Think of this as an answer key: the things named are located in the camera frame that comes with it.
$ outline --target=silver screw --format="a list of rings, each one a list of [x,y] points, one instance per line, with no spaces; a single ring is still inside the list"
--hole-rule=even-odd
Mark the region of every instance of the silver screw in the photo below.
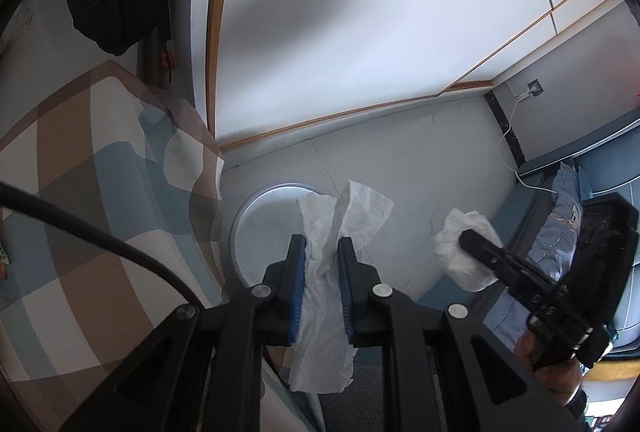
[[[193,318],[196,314],[196,308],[191,304],[183,304],[178,309],[175,310],[175,315],[180,320],[189,320]]]
[[[380,298],[390,297],[391,294],[394,292],[393,288],[386,284],[376,284],[373,287],[372,291],[376,297],[380,297]]]
[[[466,318],[466,316],[469,314],[469,310],[462,304],[451,304],[447,309],[447,312],[452,317],[457,318],[458,320]]]
[[[251,288],[251,294],[254,297],[266,298],[271,294],[271,286],[266,284],[256,284]]]

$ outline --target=dark gray carpet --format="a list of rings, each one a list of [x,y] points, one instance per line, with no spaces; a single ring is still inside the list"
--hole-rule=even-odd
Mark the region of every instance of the dark gray carpet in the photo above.
[[[383,432],[382,351],[359,349],[353,382],[340,394],[321,394],[326,432]]]

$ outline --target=checkered bedding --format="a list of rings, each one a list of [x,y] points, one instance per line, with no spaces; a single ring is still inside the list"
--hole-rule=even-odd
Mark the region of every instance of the checkered bedding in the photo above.
[[[0,139],[2,181],[160,260],[207,307],[224,298],[214,223],[222,165],[191,105],[114,62]],[[145,269],[5,208],[0,239],[11,263],[0,281],[2,373],[40,429],[55,432],[184,300]],[[311,430],[266,373],[263,430],[269,416],[288,420],[284,430]]]

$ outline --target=crumpled tissue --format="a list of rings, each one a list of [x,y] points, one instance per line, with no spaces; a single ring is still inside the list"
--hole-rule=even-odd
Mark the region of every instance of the crumpled tissue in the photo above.
[[[446,273],[465,291],[480,291],[496,281],[494,272],[464,252],[458,238],[464,230],[475,230],[496,246],[502,241],[487,218],[478,212],[464,214],[454,208],[444,221],[444,229],[435,236],[436,256]]]
[[[338,199],[309,194],[298,200],[305,248],[305,291],[295,356],[289,373],[293,391],[342,392],[353,380],[353,357],[344,331],[336,251],[341,237],[361,250],[388,219],[394,202],[348,181]]]

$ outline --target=wall socket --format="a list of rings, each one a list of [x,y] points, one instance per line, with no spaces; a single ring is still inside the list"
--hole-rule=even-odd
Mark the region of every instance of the wall socket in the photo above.
[[[529,91],[533,96],[539,96],[544,92],[544,89],[540,85],[540,82],[537,80],[533,80],[533,82],[528,84],[527,87],[529,88]]]

